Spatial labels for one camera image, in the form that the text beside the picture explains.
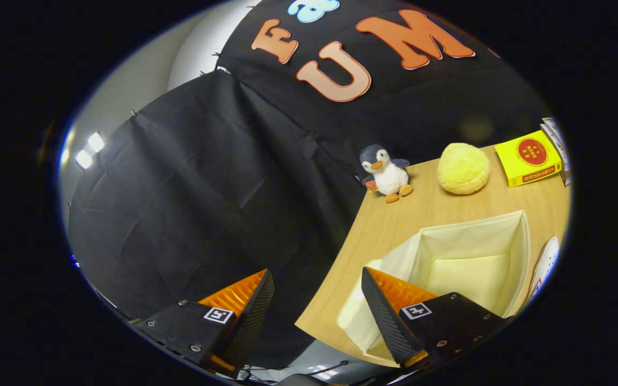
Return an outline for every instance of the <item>cream fabric basket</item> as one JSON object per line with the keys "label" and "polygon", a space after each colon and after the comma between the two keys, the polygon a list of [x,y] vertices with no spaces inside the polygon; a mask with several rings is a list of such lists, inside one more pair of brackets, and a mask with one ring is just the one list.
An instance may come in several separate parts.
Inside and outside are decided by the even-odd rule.
{"label": "cream fabric basket", "polygon": [[[461,293],[508,317],[513,306],[523,301],[518,296],[529,272],[529,257],[528,221],[520,210],[421,229],[367,266],[435,295]],[[361,276],[338,316],[338,325],[365,355],[392,360],[361,292]]]}

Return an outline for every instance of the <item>red circle logo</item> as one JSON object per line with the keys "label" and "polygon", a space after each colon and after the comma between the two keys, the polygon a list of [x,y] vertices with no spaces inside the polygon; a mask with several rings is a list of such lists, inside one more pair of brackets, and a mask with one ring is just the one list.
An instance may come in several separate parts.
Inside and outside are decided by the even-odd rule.
{"label": "red circle logo", "polygon": [[520,158],[529,165],[540,166],[547,161],[547,151],[542,143],[533,138],[526,138],[519,142],[517,151]]}

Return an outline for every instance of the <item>penguin's orange feet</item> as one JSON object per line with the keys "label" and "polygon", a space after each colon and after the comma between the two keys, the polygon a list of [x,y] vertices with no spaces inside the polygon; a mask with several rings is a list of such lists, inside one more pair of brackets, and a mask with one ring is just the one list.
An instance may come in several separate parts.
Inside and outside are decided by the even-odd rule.
{"label": "penguin's orange feet", "polygon": [[409,184],[403,185],[402,188],[400,188],[400,196],[404,197],[409,193],[412,193],[412,191],[414,191],[414,186]]}
{"label": "penguin's orange feet", "polygon": [[399,199],[400,199],[400,196],[398,196],[397,193],[391,193],[390,195],[385,196],[385,202],[388,204],[394,203],[395,201]]}

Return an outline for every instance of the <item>yellow sponge ball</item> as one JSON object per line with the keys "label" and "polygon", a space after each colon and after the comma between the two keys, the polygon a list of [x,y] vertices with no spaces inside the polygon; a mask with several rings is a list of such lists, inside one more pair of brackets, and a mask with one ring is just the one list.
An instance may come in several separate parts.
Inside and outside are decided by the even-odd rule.
{"label": "yellow sponge ball", "polygon": [[438,183],[456,195],[470,195],[488,182],[490,160],[478,147],[449,144],[440,156]]}

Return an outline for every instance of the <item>white wall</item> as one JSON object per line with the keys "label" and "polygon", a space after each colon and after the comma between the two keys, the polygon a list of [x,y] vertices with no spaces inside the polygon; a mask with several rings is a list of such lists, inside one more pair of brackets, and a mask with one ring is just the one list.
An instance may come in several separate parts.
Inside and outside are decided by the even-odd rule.
{"label": "white wall", "polygon": [[76,154],[94,132],[100,131],[104,139],[108,138],[130,117],[131,109],[137,112],[167,91],[173,61],[182,42],[205,15],[185,20],[132,54],[106,78],[76,116],[64,141],[59,163],[64,225],[68,225],[67,203],[73,198],[83,173],[76,164]]}
{"label": "white wall", "polygon": [[260,0],[233,0],[211,8],[204,19],[197,24],[182,44],[182,48],[173,62],[168,90],[190,81],[199,75],[199,71],[208,73],[216,67],[218,56],[228,37]]}

